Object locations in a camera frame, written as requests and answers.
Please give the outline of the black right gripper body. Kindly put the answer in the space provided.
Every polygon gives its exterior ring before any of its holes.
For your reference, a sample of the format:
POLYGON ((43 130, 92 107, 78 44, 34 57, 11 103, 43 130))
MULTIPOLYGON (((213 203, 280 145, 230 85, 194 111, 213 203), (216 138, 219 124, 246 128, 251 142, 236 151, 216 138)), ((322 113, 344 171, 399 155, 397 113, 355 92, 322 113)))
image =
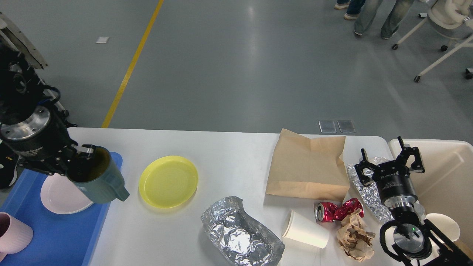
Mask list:
POLYGON ((412 206, 418 201, 407 166, 379 165, 373 170, 372 180, 385 207, 412 206))

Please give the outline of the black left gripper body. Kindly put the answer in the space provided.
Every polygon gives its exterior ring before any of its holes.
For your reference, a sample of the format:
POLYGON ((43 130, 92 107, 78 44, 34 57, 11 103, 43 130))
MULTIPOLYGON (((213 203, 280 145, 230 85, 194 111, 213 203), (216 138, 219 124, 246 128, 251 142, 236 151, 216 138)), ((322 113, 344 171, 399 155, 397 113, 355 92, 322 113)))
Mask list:
POLYGON ((37 106, 25 121, 1 126, 2 141, 27 160, 61 159, 69 168, 75 151, 66 125, 54 111, 37 106))

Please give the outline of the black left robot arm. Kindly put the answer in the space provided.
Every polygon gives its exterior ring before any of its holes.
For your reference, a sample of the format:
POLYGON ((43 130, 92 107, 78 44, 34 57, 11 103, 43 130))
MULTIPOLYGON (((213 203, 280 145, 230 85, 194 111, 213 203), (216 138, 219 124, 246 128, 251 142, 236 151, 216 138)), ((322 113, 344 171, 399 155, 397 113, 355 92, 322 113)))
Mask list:
POLYGON ((66 114, 56 106, 61 93, 46 85, 24 54, 1 45, 1 140, 19 165, 43 174, 84 178, 96 147, 79 146, 68 133, 66 114))

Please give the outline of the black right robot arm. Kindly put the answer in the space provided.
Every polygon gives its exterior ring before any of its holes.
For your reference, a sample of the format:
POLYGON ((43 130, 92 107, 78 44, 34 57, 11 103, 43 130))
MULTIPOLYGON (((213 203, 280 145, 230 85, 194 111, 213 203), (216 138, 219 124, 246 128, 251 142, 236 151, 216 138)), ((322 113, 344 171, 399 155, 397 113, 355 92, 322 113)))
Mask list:
POLYGON ((439 256, 429 261, 428 266, 471 266, 472 260, 446 234, 429 219, 420 219, 415 211, 418 196, 410 174, 424 173, 425 168, 419 148, 406 146, 401 137, 397 139, 401 151, 395 160, 376 165, 361 149, 362 159, 354 166, 364 187, 376 184, 381 203, 392 214, 393 219, 380 229, 383 251, 410 266, 413 259, 428 258, 435 243, 439 245, 439 256))

